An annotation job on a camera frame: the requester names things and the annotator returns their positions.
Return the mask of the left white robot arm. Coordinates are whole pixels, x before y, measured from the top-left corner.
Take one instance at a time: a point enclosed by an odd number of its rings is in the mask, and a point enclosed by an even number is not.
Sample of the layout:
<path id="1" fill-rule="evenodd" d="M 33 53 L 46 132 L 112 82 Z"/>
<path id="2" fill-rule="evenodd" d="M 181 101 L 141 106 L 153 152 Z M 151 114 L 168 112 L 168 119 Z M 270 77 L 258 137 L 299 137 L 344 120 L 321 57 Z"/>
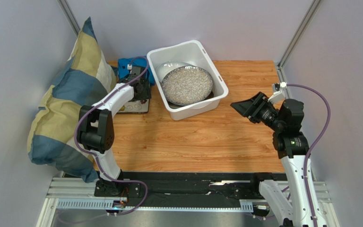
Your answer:
<path id="1" fill-rule="evenodd" d="M 104 98 L 80 109 L 74 131 L 75 144 L 82 152 L 90 154 L 98 165 L 100 188 L 106 186 L 121 192 L 126 183 L 110 150 L 115 139 L 113 117 L 149 85 L 148 68 L 128 65 L 129 74 L 120 79 Z"/>

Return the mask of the white plastic bin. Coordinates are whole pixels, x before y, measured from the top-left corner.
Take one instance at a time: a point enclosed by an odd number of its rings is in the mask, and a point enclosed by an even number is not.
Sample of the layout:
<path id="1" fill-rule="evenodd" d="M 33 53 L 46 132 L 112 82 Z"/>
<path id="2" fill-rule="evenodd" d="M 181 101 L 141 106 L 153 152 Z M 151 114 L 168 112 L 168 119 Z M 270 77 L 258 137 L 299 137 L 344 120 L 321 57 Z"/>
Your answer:
<path id="1" fill-rule="evenodd" d="M 224 79 L 221 77 L 219 71 L 209 57 L 208 52 L 204 49 L 201 42 L 197 40 L 191 40 L 177 45 L 151 50 L 147 54 L 147 60 L 152 70 L 151 75 L 156 82 L 164 106 L 169 112 L 170 117 L 175 121 L 211 111 L 217 108 L 221 99 L 227 97 L 229 94 L 229 89 Z M 179 107 L 176 109 L 171 108 L 163 93 L 162 87 L 160 85 L 162 80 L 160 79 L 159 73 L 156 70 L 157 67 L 168 61 L 182 61 L 194 66 L 201 67 L 208 71 L 214 81 L 212 88 L 214 96 L 196 104 Z"/>

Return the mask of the large white oval plate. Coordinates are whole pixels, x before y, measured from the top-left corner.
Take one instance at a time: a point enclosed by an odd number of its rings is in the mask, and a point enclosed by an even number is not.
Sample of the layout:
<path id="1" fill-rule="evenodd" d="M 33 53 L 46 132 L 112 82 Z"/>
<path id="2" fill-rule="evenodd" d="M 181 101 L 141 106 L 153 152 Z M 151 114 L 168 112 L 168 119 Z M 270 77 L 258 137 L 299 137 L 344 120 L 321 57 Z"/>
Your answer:
<path id="1" fill-rule="evenodd" d="M 168 73 L 179 67 L 191 66 L 191 64 L 182 61 L 167 61 L 155 68 L 156 75 L 161 83 Z"/>

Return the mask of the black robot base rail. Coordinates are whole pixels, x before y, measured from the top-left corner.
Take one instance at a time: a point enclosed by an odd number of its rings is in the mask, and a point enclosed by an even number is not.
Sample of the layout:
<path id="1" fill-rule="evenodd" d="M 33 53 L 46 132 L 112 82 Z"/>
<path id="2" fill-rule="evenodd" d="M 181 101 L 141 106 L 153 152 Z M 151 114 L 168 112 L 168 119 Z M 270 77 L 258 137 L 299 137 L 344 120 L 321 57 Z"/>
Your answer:
<path id="1" fill-rule="evenodd" d="M 154 208 L 240 208 L 241 200 L 260 201 L 261 180 L 285 181 L 281 173 L 123 172 L 126 183 L 95 184 L 97 197 L 123 197 Z"/>

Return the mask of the floral square plate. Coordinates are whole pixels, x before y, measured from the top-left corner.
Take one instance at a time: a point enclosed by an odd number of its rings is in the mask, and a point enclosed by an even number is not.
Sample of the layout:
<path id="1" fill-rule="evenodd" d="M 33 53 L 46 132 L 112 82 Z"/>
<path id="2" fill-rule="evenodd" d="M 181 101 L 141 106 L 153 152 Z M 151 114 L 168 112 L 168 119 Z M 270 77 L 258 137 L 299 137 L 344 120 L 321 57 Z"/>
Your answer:
<path id="1" fill-rule="evenodd" d="M 123 105 L 123 107 L 120 108 L 118 113 L 145 114 L 149 112 L 149 104 L 149 99 L 127 102 Z"/>

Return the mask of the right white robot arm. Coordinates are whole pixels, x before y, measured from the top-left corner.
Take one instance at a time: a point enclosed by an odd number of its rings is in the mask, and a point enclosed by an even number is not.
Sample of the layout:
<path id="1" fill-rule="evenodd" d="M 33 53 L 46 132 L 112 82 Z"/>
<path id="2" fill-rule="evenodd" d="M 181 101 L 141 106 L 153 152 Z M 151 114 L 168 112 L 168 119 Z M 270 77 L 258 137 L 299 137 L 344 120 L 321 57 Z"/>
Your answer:
<path id="1" fill-rule="evenodd" d="M 288 181 L 290 199 L 273 179 L 259 182 L 258 192 L 268 202 L 281 227 L 327 227 L 328 221 L 317 202 L 311 179 L 309 144 L 301 132 L 304 104 L 285 99 L 276 109 L 259 92 L 252 98 L 231 103 L 231 107 L 252 123 L 264 123 L 273 130 L 273 146 L 278 153 Z"/>

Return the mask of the speckled round ceramic plate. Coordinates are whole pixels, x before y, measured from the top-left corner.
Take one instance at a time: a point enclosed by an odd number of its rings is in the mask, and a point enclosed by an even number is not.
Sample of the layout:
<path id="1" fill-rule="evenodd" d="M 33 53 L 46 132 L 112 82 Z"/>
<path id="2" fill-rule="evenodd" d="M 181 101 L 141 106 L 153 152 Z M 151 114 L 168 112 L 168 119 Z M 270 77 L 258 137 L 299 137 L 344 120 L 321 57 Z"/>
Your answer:
<path id="1" fill-rule="evenodd" d="M 170 71 L 162 80 L 166 100 L 174 105 L 187 106 L 205 100 L 213 89 L 209 72 L 196 66 L 183 66 Z"/>

